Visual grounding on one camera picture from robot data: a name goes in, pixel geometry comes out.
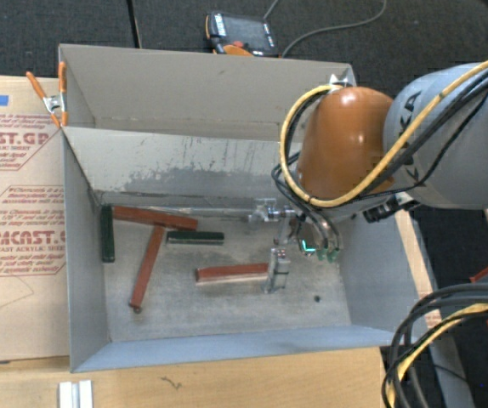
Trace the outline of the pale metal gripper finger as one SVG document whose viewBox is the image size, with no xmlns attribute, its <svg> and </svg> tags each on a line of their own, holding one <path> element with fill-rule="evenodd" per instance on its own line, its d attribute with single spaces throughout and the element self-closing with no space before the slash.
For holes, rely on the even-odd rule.
<svg viewBox="0 0 488 408">
<path fill-rule="evenodd" d="M 248 215 L 249 225 L 260 225 L 275 221 L 276 199 L 255 199 L 252 213 Z"/>
<path fill-rule="evenodd" d="M 267 278 L 262 286 L 264 293 L 271 294 L 286 287 L 290 265 L 291 260 L 287 257 L 285 249 L 271 249 L 270 261 L 267 267 Z"/>
</svg>

